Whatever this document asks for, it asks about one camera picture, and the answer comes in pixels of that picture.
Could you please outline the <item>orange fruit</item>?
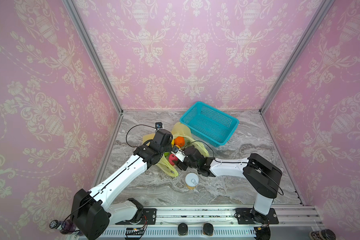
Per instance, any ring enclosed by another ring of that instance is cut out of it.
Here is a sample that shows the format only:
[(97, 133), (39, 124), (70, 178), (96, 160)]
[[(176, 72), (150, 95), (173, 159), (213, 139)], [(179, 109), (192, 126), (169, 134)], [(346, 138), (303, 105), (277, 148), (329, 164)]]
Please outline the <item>orange fruit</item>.
[(185, 144), (186, 143), (185, 143), (184, 137), (179, 136), (179, 137), (174, 139), (174, 145), (177, 146), (180, 149), (183, 148), (185, 146)]

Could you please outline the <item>yellow plastic bag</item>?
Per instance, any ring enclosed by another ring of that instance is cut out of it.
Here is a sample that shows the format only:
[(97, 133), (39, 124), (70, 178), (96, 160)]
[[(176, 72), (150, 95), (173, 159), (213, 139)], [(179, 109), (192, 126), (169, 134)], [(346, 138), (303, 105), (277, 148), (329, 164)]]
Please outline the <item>yellow plastic bag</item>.
[(195, 169), (204, 177), (215, 177), (211, 166), (214, 155), (210, 155), (202, 141), (192, 138), (191, 130), (178, 122), (171, 131), (171, 148), (163, 153), (156, 165), (170, 177), (177, 177), (178, 171)]

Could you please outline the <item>pink dragon fruit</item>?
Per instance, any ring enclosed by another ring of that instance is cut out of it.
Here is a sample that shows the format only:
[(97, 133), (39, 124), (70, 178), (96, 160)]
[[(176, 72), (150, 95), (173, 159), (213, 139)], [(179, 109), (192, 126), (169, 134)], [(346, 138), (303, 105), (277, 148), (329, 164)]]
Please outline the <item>pink dragon fruit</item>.
[(178, 160), (179, 159), (174, 154), (170, 154), (168, 157), (168, 161), (172, 166), (175, 166)]

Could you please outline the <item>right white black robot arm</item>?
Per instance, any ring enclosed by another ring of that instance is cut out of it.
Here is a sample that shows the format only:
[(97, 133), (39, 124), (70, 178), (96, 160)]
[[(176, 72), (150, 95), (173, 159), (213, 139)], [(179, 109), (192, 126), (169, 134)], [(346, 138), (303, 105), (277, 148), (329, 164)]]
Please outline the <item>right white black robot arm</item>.
[(184, 150), (175, 146), (172, 153), (178, 158), (176, 165), (183, 171), (192, 168), (204, 177), (245, 178), (257, 192), (253, 208), (250, 210), (252, 221), (262, 225), (271, 223), (268, 214), (274, 199), (284, 194), (280, 187), (283, 173), (271, 162), (256, 153), (250, 154), (246, 159), (238, 160), (205, 157), (194, 146)]

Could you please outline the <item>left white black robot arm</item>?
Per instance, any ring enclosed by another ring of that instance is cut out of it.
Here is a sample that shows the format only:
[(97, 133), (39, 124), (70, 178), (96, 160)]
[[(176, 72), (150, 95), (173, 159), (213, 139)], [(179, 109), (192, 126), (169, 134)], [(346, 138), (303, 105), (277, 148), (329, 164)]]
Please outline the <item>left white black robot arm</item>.
[(70, 220), (89, 240), (96, 240), (109, 225), (121, 222), (144, 223), (143, 205), (130, 198), (114, 204), (116, 197), (139, 175), (157, 164), (172, 149), (171, 132), (158, 129), (154, 138), (136, 147), (129, 159), (110, 177), (73, 198)]

